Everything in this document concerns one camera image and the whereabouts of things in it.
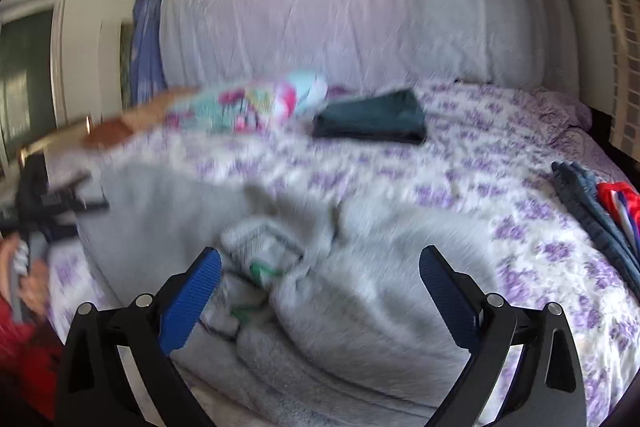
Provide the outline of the person's left hand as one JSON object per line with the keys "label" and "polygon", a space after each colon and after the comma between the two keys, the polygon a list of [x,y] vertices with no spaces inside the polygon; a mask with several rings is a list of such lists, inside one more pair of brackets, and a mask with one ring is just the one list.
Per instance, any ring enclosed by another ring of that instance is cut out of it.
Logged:
{"label": "person's left hand", "polygon": [[[10,269],[13,258],[20,249],[21,239],[12,234],[1,239],[1,298],[10,302]],[[17,296],[21,302],[32,311],[38,321],[43,321],[49,306],[49,269],[42,261],[34,261],[27,275],[21,278]]]}

